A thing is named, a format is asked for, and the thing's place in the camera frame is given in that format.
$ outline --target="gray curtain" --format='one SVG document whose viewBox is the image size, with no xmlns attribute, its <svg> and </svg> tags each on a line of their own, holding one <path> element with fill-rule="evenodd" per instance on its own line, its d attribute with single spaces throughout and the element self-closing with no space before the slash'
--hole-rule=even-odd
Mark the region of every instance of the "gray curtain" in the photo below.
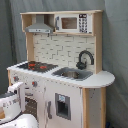
<svg viewBox="0 0 128 128">
<path fill-rule="evenodd" d="M 107 121 L 128 128 L 128 0 L 11 0 L 18 62 L 26 60 L 20 13 L 26 11 L 104 10 L 103 70 L 116 81 L 107 87 Z"/>
<path fill-rule="evenodd" d="M 0 94 L 7 92 L 7 67 L 13 64 L 11 8 L 9 0 L 0 0 Z"/>
</svg>

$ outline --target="oven door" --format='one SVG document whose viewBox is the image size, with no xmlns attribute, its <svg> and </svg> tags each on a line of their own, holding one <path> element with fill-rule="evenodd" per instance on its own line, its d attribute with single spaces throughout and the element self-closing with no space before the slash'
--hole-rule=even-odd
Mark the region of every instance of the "oven door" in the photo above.
<svg viewBox="0 0 128 128">
<path fill-rule="evenodd" d="M 55 14 L 56 32 L 79 33 L 79 14 Z"/>
</svg>

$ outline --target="microwave control panel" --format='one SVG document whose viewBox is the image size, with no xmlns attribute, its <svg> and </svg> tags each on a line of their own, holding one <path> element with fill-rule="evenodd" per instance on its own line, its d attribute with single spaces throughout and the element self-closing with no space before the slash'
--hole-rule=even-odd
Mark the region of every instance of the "microwave control panel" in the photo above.
<svg viewBox="0 0 128 128">
<path fill-rule="evenodd" d="M 79 14 L 79 32 L 92 33 L 92 15 Z"/>
</svg>

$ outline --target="white tile backsplash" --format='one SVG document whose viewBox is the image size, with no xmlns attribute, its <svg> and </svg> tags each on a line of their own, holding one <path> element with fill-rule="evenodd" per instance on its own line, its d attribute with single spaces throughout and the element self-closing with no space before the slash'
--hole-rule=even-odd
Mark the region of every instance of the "white tile backsplash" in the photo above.
<svg viewBox="0 0 128 128">
<path fill-rule="evenodd" d="M 88 50 L 94 55 L 95 37 L 57 34 L 36 34 L 33 37 L 35 60 L 39 62 L 75 68 L 81 51 Z M 87 69 L 93 70 L 88 55 L 82 56 L 82 62 L 85 61 Z"/>
</svg>

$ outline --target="white cabinet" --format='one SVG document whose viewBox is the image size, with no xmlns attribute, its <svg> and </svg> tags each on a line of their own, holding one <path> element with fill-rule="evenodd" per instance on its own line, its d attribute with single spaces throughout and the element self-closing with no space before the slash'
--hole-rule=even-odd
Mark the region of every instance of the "white cabinet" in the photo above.
<svg viewBox="0 0 128 128">
<path fill-rule="evenodd" d="M 46 81 L 47 128 L 82 128 L 81 89 Z"/>
</svg>

